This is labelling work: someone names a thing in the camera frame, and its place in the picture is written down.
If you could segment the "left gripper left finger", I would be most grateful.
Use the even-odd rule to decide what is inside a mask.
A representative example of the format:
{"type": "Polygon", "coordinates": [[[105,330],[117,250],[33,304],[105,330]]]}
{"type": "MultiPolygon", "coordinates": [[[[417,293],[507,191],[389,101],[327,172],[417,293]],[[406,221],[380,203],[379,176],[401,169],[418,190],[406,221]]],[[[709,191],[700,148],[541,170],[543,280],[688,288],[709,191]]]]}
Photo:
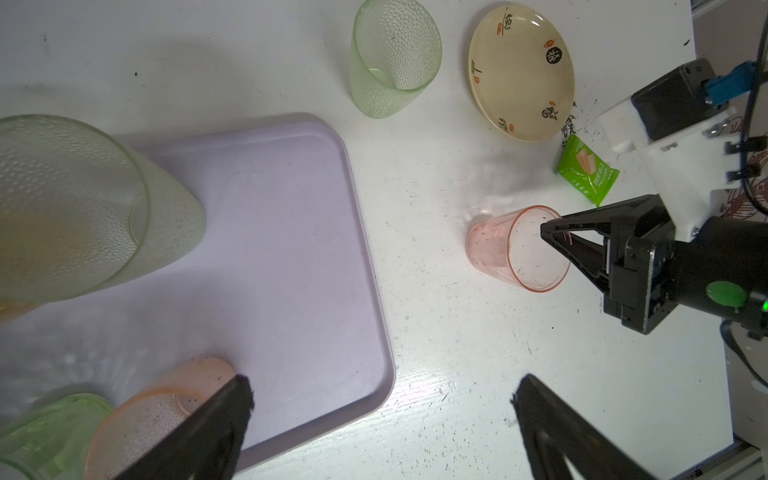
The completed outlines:
{"type": "Polygon", "coordinates": [[[253,408],[249,380],[238,374],[117,478],[233,478],[253,408]]]}

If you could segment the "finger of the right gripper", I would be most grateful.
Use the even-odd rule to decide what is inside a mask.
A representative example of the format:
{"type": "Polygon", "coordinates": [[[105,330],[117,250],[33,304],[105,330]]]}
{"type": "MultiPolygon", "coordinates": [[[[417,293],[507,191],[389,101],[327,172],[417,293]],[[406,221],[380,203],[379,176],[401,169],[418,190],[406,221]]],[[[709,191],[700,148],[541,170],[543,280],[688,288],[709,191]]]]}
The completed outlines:
{"type": "Polygon", "coordinates": [[[566,215],[540,225],[540,237],[563,255],[602,294],[610,290],[613,206],[566,215]]]}

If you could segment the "pink glass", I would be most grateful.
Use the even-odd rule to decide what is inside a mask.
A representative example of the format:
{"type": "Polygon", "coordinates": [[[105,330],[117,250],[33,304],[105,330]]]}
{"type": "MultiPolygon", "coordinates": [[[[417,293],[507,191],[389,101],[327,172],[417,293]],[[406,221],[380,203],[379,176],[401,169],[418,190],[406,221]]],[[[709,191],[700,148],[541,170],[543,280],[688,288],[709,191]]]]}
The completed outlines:
{"type": "Polygon", "coordinates": [[[218,358],[187,362],[116,409],[86,454],[86,479],[114,479],[136,463],[236,375],[218,358]]]}
{"type": "Polygon", "coordinates": [[[529,206],[475,224],[465,252],[471,265],[497,280],[533,293],[546,293],[565,279],[570,262],[541,237],[540,227],[560,215],[529,206]]]}

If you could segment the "pink glass front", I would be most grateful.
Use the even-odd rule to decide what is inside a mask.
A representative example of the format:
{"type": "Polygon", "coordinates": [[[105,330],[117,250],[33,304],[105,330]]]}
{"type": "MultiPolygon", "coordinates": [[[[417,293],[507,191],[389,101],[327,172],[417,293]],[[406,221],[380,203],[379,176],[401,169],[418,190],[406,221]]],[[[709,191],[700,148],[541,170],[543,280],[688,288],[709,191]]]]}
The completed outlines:
{"type": "Polygon", "coordinates": [[[533,293],[546,293],[565,279],[570,262],[541,237],[540,227],[560,215],[529,206],[475,224],[465,252],[471,265],[497,280],[533,293]]]}

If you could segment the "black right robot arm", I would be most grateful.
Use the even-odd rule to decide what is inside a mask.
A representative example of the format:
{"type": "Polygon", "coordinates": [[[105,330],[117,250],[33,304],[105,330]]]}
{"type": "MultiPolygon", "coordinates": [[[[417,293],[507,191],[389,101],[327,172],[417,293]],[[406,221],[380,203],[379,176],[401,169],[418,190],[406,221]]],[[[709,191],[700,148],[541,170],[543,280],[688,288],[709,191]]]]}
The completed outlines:
{"type": "Polygon", "coordinates": [[[689,241],[661,198],[644,195],[567,215],[541,238],[603,295],[604,313],[642,334],[686,306],[767,334],[767,227],[711,217],[689,241]]]}

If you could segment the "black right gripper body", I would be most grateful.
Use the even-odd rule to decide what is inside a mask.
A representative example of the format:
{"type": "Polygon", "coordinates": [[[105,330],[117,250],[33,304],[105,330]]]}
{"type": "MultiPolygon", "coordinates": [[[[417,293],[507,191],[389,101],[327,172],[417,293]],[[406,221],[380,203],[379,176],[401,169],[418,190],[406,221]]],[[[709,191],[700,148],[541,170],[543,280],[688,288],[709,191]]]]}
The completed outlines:
{"type": "Polygon", "coordinates": [[[608,289],[603,312],[624,327],[648,335],[675,307],[666,271],[675,227],[658,195],[620,202],[613,208],[605,242],[608,289]]]}

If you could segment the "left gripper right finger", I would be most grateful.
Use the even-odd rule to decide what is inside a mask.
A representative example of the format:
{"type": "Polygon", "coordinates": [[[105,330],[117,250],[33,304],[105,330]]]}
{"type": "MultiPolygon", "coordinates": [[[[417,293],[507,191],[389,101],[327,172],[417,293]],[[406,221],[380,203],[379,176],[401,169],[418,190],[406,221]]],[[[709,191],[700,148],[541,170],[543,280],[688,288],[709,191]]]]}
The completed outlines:
{"type": "Polygon", "coordinates": [[[536,479],[651,479],[653,476],[565,403],[536,376],[524,376],[512,398],[536,479]]]}

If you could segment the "bright green glass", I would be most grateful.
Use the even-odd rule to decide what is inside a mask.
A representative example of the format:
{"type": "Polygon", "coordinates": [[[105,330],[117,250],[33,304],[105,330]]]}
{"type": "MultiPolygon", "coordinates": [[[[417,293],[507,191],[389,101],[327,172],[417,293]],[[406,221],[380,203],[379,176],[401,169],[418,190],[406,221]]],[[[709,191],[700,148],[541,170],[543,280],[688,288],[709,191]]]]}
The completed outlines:
{"type": "Polygon", "coordinates": [[[89,445],[112,412],[106,398],[79,393],[11,421],[1,428],[1,477],[81,479],[89,445]]]}

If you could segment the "pale green large glass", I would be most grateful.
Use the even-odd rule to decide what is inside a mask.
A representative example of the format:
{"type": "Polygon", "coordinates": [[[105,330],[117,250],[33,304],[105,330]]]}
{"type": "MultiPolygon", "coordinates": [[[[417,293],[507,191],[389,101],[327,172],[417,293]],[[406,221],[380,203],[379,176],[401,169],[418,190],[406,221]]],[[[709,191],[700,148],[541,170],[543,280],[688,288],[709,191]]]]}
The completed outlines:
{"type": "Polygon", "coordinates": [[[1,298],[44,304],[159,270],[202,240],[195,196],[83,122],[1,121],[1,298]]]}

